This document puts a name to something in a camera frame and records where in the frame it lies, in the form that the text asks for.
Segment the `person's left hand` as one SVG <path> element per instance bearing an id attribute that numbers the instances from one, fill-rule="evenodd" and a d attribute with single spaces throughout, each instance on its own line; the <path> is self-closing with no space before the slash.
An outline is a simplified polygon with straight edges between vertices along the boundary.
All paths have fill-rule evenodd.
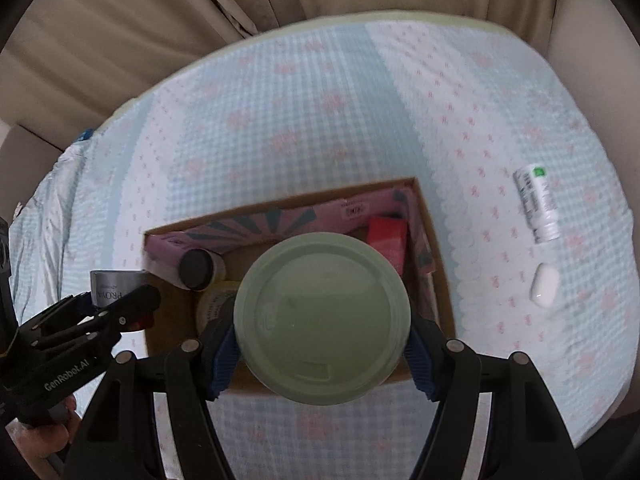
<path id="1" fill-rule="evenodd" d="M 28 428 L 18 420 L 10 422 L 6 429 L 9 436 L 39 479 L 59 479 L 61 475 L 48 458 L 72 443 L 81 422 L 77 414 L 77 401 L 72 394 L 64 400 L 68 419 L 62 424 Z"/>

